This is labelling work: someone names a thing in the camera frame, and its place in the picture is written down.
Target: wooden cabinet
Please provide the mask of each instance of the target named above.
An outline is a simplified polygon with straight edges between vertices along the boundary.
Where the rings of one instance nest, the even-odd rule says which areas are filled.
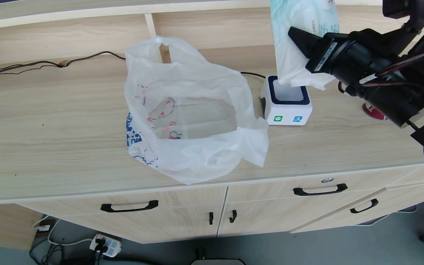
[[[298,197],[295,188],[307,193],[360,191],[384,188],[419,169],[420,166],[403,166],[365,171],[291,177],[256,184],[230,186],[227,203],[273,198]]]
[[[289,231],[376,191],[227,203],[218,236]]]
[[[63,216],[62,219],[138,243],[158,243],[216,237],[222,206]]]
[[[155,208],[171,208],[224,203],[226,187],[188,188],[176,191],[161,191],[125,194],[118,196],[99,196],[91,198],[72,198],[63,200],[40,200],[21,203],[22,206],[52,216],[89,215],[105,213],[101,205],[111,204],[112,208],[143,208],[150,201],[158,201]]]
[[[384,188],[347,206],[291,230],[304,232],[356,225],[424,201],[424,184]]]

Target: sticker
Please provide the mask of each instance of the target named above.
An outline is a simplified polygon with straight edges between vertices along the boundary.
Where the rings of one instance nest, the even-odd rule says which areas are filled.
[[[337,42],[332,42],[330,44],[330,47],[328,47],[328,50],[326,50],[326,52],[323,55],[322,59],[318,63],[317,67],[315,67],[315,69],[313,69],[313,71],[318,72],[318,71],[320,71],[320,69],[322,69],[322,67],[325,64],[326,60],[328,60],[328,57],[330,57],[331,53],[333,52],[333,50],[335,49],[335,47],[337,45],[338,45]]]
[[[376,78],[375,73],[371,74],[370,76],[364,77],[363,79],[361,79],[360,84],[364,84],[365,82],[374,80],[375,78]]]

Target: floor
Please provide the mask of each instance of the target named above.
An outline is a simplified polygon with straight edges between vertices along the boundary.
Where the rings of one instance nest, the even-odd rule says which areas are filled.
[[[52,235],[57,242],[91,238],[96,231],[60,222]],[[247,265],[424,265],[424,203],[415,213],[394,213],[370,227],[350,226],[306,233],[270,233],[173,243],[142,245],[123,241],[119,257],[141,258],[160,265],[190,265],[195,249],[204,247],[209,258],[240,258]],[[66,258],[89,256],[89,243],[65,248]],[[49,244],[39,245],[33,252],[41,259]],[[50,262],[58,265],[59,253]],[[27,251],[0,248],[0,265],[32,265]],[[100,265],[145,265],[145,263],[101,260]]]

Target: wooden panel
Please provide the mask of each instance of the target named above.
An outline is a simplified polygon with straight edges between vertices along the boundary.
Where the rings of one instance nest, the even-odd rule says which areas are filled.
[[[196,49],[272,45],[269,8],[156,14],[162,36],[179,37]]]
[[[356,225],[413,206],[424,201],[424,184],[402,188],[385,188],[379,193],[362,198],[333,213],[328,213],[308,224],[291,230],[291,233]],[[362,213],[350,212],[351,208],[355,208],[358,211],[368,208],[371,206],[370,200],[374,198],[379,202],[375,207]]]
[[[273,198],[298,197],[294,188],[303,188],[307,193],[336,191],[337,184],[348,187],[342,192],[384,188],[400,178],[412,173],[419,166],[404,166],[388,169],[366,170],[348,173],[332,173],[318,176],[292,177],[249,185],[233,185],[227,192],[227,203],[263,200]]]
[[[16,204],[1,204],[0,247],[29,250],[36,233],[32,224],[41,218],[42,213]]]
[[[270,74],[274,54],[260,54],[267,47],[201,52],[224,66]],[[0,203],[181,185],[128,155],[126,76],[125,62],[112,56],[0,76]],[[262,79],[247,79],[260,116]],[[424,163],[411,128],[370,119],[362,101],[342,96],[336,85],[309,89],[314,109],[305,126],[269,127],[263,168],[242,161],[208,183]]]
[[[289,231],[377,190],[225,204],[219,236]],[[230,223],[232,211],[237,218]]]
[[[20,203],[30,209],[52,216],[87,215],[106,213],[100,210],[101,204],[123,206],[126,209],[143,208],[150,200],[158,200],[158,209],[177,206],[224,203],[226,187],[195,188],[179,191],[129,194],[124,196],[102,196],[65,200],[45,200]]]
[[[143,15],[80,18],[0,28],[0,64],[83,57],[149,39]]]
[[[375,5],[380,0],[338,0],[337,5]],[[0,27],[83,17],[269,7],[268,0],[76,0],[0,4]]]
[[[424,183],[424,165],[419,165],[419,169],[399,179],[389,186],[402,186],[408,184]]]
[[[222,204],[169,208],[96,216],[65,216],[64,220],[138,243],[215,237]],[[214,214],[209,224],[209,212]]]

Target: white plastic bag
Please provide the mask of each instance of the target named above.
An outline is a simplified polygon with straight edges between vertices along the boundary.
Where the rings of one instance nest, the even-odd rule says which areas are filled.
[[[160,44],[171,64],[158,59]],[[178,38],[137,43],[126,58],[130,155],[185,184],[226,175],[241,158],[263,166],[268,123],[255,118],[240,72],[207,62]]]
[[[325,89],[334,79],[330,74],[311,74],[308,59],[287,35],[291,26],[318,36],[339,32],[340,25],[334,0],[270,0],[271,22],[278,68],[278,82],[291,86],[311,85]]]

